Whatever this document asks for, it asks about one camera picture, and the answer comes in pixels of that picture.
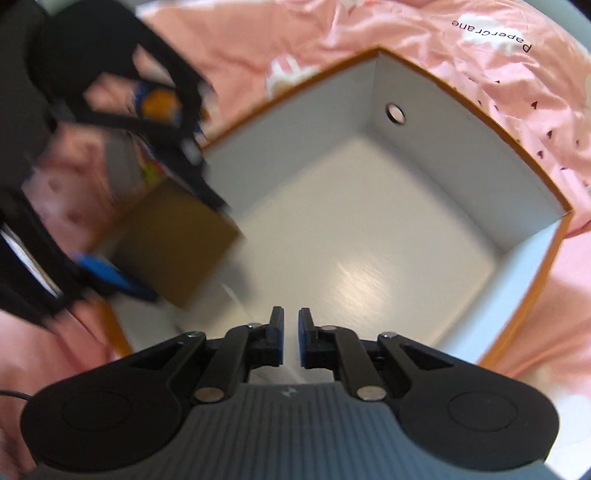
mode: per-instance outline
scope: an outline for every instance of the pink fabric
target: pink fabric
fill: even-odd
[[[94,128],[61,126],[24,186],[33,208],[68,254],[85,250],[114,212],[103,136]]]
[[[0,315],[0,388],[34,394],[43,387],[113,358],[92,302],[48,322],[48,330],[6,313]],[[0,473],[16,478],[34,465],[18,427],[25,402],[0,397]]]

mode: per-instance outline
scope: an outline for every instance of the ribbed gray surface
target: ribbed gray surface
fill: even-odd
[[[541,462],[501,473],[448,465],[409,441],[386,405],[354,400],[339,383],[243,384],[229,401],[194,408],[177,437],[137,465],[85,475],[42,466],[27,478],[557,480]]]

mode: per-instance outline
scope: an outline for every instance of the open box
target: open box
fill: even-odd
[[[360,338],[393,330],[490,365],[571,215],[494,120],[379,48],[262,105],[204,155],[245,239],[182,326],[222,336],[281,305],[288,363],[309,307]]]

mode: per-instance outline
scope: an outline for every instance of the small cardboard box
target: small cardboard box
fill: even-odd
[[[131,202],[100,249],[162,298],[186,307],[239,237],[228,217],[165,179]]]

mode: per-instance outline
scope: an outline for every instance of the metal pin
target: metal pin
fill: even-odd
[[[215,403],[224,398],[223,390],[216,387],[203,387],[195,392],[195,398],[203,403]]]
[[[386,391],[382,387],[366,385],[357,390],[357,396],[363,401],[380,401],[386,398]]]

